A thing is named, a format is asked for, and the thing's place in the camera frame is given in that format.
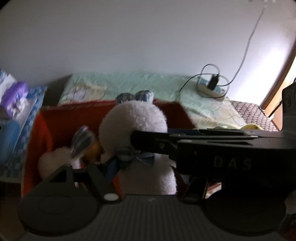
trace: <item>tissue package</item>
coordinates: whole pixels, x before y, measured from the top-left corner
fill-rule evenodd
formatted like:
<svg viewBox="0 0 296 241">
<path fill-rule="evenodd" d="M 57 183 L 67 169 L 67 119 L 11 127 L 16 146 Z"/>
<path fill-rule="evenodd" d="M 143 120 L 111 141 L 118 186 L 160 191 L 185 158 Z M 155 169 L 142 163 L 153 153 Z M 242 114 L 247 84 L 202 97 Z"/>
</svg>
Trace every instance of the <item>tissue package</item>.
<svg viewBox="0 0 296 241">
<path fill-rule="evenodd" d="M 3 113 L 7 114 L 7 118 L 12 119 L 15 109 L 17 109 L 17 102 L 21 99 L 26 98 L 29 92 L 28 85 L 25 82 L 16 82 L 7 89 L 2 96 L 0 108 L 2 109 L 1 115 Z"/>
</svg>

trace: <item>white plush toy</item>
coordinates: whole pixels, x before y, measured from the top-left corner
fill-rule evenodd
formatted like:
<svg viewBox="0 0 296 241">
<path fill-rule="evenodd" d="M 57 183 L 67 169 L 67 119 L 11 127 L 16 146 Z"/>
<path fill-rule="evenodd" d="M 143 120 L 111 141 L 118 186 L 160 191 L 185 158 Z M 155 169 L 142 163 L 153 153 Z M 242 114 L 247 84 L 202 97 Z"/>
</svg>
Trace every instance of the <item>white plush toy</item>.
<svg viewBox="0 0 296 241">
<path fill-rule="evenodd" d="M 133 131 L 167 132 L 166 117 L 151 102 L 131 100 L 116 105 L 103 119 L 99 140 L 105 153 L 101 162 L 108 161 L 120 150 L 136 150 L 130 143 Z M 166 195 L 176 193 L 176 178 L 167 155 L 155 154 L 154 164 L 134 160 L 118 172 L 123 194 Z"/>
<path fill-rule="evenodd" d="M 65 164 L 70 164 L 73 169 L 80 168 L 79 159 L 71 158 L 71 150 L 69 148 L 62 147 L 52 152 L 46 152 L 38 161 L 39 175 L 42 179 L 45 179 Z"/>
</svg>

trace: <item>power cord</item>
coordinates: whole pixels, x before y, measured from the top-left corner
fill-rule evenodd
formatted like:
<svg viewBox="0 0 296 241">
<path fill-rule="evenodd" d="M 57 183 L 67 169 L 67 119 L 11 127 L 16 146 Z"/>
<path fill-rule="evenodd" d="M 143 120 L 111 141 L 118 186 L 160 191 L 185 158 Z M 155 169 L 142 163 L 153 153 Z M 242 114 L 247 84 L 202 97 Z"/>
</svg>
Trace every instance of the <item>power cord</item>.
<svg viewBox="0 0 296 241">
<path fill-rule="evenodd" d="M 205 74 L 203 73 L 205 67 L 207 67 L 207 66 L 213 66 L 213 67 L 215 67 L 215 68 L 217 69 L 217 72 L 218 72 L 218 74 L 216 75 L 216 77 L 217 77 L 217 78 L 221 77 L 221 78 L 225 79 L 226 82 L 227 82 L 225 85 L 216 85 L 216 86 L 218 86 L 218 87 L 224 87 L 224 86 L 227 86 L 227 90 L 226 90 L 226 93 L 225 93 L 224 95 L 222 95 L 222 96 L 219 96 L 219 97 L 204 97 L 204 98 L 218 99 L 218 98 L 222 98 L 222 97 L 226 96 L 226 94 L 228 93 L 228 90 L 229 90 L 229 85 L 235 80 L 236 76 L 238 75 L 239 71 L 241 70 L 241 68 L 242 68 L 242 66 L 243 66 L 243 64 L 244 64 L 244 62 L 245 62 L 245 60 L 246 60 L 247 53 L 248 53 L 248 50 L 249 50 L 249 47 L 250 47 L 250 44 L 251 44 L 251 40 L 252 40 L 253 35 L 254 35 L 254 33 L 255 33 L 257 27 L 258 27 L 258 24 L 259 24 L 259 22 L 260 22 L 260 20 L 261 20 L 261 18 L 262 18 L 262 16 L 263 16 L 263 14 L 264 14 L 264 11 L 265 11 L 266 7 L 267 7 L 267 4 L 264 5 L 264 7 L 263 7 L 263 9 L 262 9 L 262 11 L 261 11 L 261 13 L 260 13 L 260 15 L 259 15 L 259 18 L 257 19 L 257 22 L 256 22 L 256 24 L 255 24 L 255 26 L 254 26 L 254 28 L 253 28 L 253 31 L 251 32 L 251 35 L 249 36 L 249 39 L 248 39 L 248 42 L 247 42 L 246 49 L 245 49 L 245 51 L 244 51 L 244 56 L 243 56 L 243 58 L 242 58 L 241 64 L 240 64 L 240 66 L 239 66 L 237 72 L 236 72 L 235 75 L 233 76 L 232 80 L 229 81 L 225 76 L 220 75 L 220 69 L 219 69 L 219 67 L 218 67 L 217 65 L 215 65 L 215 64 L 206 64 L 206 65 L 202 68 L 202 70 L 201 70 L 201 72 L 200 72 L 199 74 L 196 74 L 196 75 L 190 77 L 190 78 L 185 82 L 185 84 L 179 89 L 179 92 L 178 92 L 178 101 L 180 101 L 180 99 L 181 99 L 181 91 L 182 91 L 182 89 L 185 87 L 185 85 L 186 85 L 191 79 L 193 79 L 194 77 L 198 77 L 198 79 L 197 79 L 197 84 L 196 84 L 196 85 L 197 85 L 196 90 L 198 91 L 198 84 L 199 84 L 199 82 L 200 82 L 200 79 L 201 79 L 201 76 L 202 76 L 202 75 L 212 75 L 212 77 L 214 76 L 214 74 L 211 74 L 211 73 L 205 73 Z"/>
</svg>

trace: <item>wall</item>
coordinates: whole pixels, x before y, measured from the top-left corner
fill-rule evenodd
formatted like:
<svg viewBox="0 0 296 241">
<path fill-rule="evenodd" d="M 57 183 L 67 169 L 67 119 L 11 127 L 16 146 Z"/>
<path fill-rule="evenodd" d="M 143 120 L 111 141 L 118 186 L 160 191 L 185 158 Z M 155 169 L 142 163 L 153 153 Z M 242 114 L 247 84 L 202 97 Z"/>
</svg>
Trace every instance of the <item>wall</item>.
<svg viewBox="0 0 296 241">
<path fill-rule="evenodd" d="M 262 6 L 260 0 L 11 0 L 0 11 L 0 66 L 31 85 L 75 71 L 193 75 L 207 63 L 231 79 Z M 295 40 L 295 16 L 292 0 L 269 3 L 231 99 L 263 101 Z"/>
</svg>

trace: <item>blue bow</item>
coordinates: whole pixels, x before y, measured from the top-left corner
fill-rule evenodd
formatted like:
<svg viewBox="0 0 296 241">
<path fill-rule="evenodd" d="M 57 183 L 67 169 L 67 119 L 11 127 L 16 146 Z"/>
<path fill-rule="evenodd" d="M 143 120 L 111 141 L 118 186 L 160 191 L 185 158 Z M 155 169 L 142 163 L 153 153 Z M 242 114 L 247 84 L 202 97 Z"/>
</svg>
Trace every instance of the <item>blue bow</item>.
<svg viewBox="0 0 296 241">
<path fill-rule="evenodd" d="M 139 100 L 139 101 L 145 101 L 145 102 L 153 102 L 154 93 L 145 90 L 145 91 L 139 91 L 135 95 L 131 93 L 121 93 L 119 96 L 115 98 L 116 104 L 120 104 L 122 102 L 130 101 L 130 100 Z"/>
<path fill-rule="evenodd" d="M 133 161 L 140 161 L 145 165 L 152 166 L 154 164 L 154 155 L 151 152 L 131 152 L 127 148 L 121 149 L 114 157 L 103 164 L 105 166 L 104 176 L 111 183 L 118 171 L 128 168 Z"/>
</svg>

